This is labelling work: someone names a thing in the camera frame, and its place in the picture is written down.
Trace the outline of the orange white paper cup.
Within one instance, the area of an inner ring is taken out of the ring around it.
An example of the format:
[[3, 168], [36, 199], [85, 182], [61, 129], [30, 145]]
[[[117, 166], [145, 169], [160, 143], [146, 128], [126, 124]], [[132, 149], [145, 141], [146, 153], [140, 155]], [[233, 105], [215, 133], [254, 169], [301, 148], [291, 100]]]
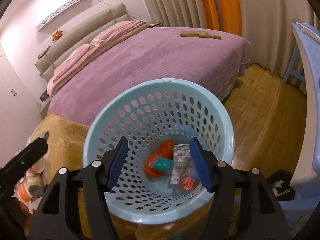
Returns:
[[17, 194], [19, 196], [19, 198], [21, 200], [23, 200], [24, 202], [29, 202], [32, 200], [32, 196], [30, 195], [30, 193], [27, 191], [26, 185], [25, 183], [22, 183], [18, 186], [17, 188]]

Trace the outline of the white blue mask package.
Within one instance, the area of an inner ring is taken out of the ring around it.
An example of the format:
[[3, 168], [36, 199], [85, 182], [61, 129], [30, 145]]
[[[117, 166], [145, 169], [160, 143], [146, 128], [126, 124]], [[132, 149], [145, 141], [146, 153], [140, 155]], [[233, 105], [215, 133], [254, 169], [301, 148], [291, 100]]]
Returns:
[[174, 146], [173, 161], [174, 166], [171, 171], [170, 183], [178, 185], [184, 172], [193, 166], [188, 144]]

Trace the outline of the orange plastic bag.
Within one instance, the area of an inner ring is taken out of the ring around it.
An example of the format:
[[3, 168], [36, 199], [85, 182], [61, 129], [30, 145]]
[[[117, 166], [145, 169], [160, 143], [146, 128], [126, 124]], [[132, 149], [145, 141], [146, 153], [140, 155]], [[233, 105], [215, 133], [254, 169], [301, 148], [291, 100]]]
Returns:
[[170, 172], [174, 166], [174, 142], [162, 142], [156, 152], [153, 152], [145, 162], [144, 172], [147, 177], [155, 179]]

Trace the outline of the round yellow panda rug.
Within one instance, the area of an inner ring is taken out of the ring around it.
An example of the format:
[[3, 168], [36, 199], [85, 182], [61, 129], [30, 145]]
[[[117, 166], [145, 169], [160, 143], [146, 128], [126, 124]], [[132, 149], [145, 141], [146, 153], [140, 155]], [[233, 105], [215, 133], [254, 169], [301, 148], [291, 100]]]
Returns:
[[[88, 129], [86, 125], [69, 121], [57, 114], [46, 116], [36, 127], [31, 135], [32, 139], [49, 132], [48, 153], [44, 156], [46, 159], [44, 175], [47, 184], [50, 184], [61, 167], [66, 167], [70, 171], [82, 168], [82, 151]], [[82, 232], [85, 237], [93, 238], [87, 220], [83, 189], [79, 189], [78, 207]], [[135, 224], [113, 215], [111, 218], [119, 239], [137, 239]]]

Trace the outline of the light blue plastic basket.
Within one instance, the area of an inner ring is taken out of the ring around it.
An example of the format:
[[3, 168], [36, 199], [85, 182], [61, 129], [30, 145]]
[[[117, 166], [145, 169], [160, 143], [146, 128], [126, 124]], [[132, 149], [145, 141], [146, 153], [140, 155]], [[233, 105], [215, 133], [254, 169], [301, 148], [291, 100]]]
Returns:
[[145, 162], [162, 142], [188, 144], [197, 137], [219, 160], [231, 163], [234, 155], [233, 125], [225, 107], [209, 90], [186, 80], [151, 80], [113, 99], [89, 128], [83, 165], [114, 149], [121, 137], [129, 142], [127, 158], [116, 186], [105, 198], [110, 213], [133, 223], [173, 222], [213, 197], [201, 184], [181, 191], [169, 175], [146, 176]]

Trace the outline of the small teal wrapper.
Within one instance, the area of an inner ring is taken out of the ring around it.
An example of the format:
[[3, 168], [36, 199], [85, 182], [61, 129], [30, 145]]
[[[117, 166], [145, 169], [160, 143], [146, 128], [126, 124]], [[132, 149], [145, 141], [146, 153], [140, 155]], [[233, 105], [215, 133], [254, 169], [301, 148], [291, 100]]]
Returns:
[[151, 162], [150, 166], [151, 168], [162, 171], [162, 172], [169, 172], [174, 166], [174, 161], [171, 159], [158, 157]]

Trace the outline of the grey bedside nightstand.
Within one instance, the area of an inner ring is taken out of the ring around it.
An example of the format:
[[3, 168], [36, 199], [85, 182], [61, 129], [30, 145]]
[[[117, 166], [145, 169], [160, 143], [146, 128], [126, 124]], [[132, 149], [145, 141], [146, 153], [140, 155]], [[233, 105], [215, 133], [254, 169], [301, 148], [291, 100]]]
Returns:
[[51, 98], [47, 98], [43, 103], [42, 103], [42, 106], [40, 108], [40, 115], [45, 118], [47, 113], [48, 113], [48, 108], [49, 108], [49, 105], [50, 105], [50, 101], [51, 101]]

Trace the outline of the white wardrobe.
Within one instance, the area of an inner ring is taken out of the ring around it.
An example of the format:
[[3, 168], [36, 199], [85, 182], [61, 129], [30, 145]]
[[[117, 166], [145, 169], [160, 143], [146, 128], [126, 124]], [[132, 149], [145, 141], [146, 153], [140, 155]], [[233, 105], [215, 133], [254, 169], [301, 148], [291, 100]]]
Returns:
[[39, 108], [1, 51], [1, 167], [26, 146], [42, 120]]

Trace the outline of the pink folded blanket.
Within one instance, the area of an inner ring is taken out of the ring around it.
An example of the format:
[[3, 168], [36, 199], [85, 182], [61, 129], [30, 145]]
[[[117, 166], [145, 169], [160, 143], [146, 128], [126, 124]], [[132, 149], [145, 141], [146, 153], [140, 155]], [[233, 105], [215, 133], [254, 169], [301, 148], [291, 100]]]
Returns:
[[69, 70], [58, 76], [53, 76], [47, 85], [47, 93], [50, 97], [54, 96], [58, 90], [60, 90], [68, 81], [70, 81], [78, 72], [80, 72], [85, 66], [99, 57], [101, 54], [107, 52], [117, 44], [127, 40], [128, 38], [140, 33], [141, 31], [151, 27], [144, 20], [137, 20], [131, 25], [131, 27], [123, 34], [119, 34], [115, 37], [111, 37], [108, 40], [91, 45], [88, 52]]

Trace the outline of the dark item on headboard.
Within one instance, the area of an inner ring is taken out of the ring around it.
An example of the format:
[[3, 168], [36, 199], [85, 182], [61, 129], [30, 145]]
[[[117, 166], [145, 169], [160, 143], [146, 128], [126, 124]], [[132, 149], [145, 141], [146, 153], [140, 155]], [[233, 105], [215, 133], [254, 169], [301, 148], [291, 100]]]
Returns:
[[44, 55], [46, 55], [46, 53], [48, 52], [48, 50], [51, 48], [51, 46], [48, 46], [44, 51], [40, 52], [38, 55], [37, 55], [37, 58], [40, 59], [42, 58]]

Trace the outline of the orange plush toy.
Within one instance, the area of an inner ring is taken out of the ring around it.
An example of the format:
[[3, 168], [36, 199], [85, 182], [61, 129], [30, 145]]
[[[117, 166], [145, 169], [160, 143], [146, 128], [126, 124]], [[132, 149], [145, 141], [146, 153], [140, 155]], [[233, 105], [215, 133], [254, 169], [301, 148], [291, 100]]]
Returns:
[[63, 36], [63, 31], [57, 30], [52, 34], [52, 41], [57, 41], [59, 38]]

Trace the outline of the wooden brush on bed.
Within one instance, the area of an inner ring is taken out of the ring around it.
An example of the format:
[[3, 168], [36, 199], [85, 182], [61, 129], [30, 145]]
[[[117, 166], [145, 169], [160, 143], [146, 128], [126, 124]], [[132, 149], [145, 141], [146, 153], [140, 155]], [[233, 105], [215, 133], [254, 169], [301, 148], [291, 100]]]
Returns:
[[180, 37], [198, 37], [198, 38], [213, 38], [216, 40], [220, 40], [221, 36], [212, 35], [206, 31], [183, 31], [180, 33]]

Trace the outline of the orange curtain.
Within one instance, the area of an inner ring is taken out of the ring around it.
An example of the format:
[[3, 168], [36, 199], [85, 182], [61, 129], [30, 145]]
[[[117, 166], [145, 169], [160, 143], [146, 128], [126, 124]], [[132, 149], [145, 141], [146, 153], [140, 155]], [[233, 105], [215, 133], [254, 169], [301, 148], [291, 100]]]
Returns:
[[242, 36], [240, 0], [201, 0], [208, 29]]

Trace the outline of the beige curtain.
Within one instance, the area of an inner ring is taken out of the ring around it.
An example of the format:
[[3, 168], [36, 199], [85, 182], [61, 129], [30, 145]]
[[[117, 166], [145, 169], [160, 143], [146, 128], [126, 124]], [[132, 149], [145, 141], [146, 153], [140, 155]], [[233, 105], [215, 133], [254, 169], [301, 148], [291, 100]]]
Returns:
[[[201, 0], [144, 0], [151, 19], [165, 27], [207, 28]], [[242, 37], [251, 42], [252, 62], [284, 76], [295, 47], [293, 22], [319, 27], [307, 0], [240, 0]]]

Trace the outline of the small picture frame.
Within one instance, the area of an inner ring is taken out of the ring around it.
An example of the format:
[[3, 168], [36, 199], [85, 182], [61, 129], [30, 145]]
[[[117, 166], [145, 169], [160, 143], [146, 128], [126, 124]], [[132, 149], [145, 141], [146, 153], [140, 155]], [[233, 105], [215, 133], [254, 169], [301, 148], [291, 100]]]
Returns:
[[40, 96], [40, 100], [42, 102], [45, 102], [48, 98], [50, 98], [50, 96], [48, 95], [47, 91], [45, 90], [42, 95]]

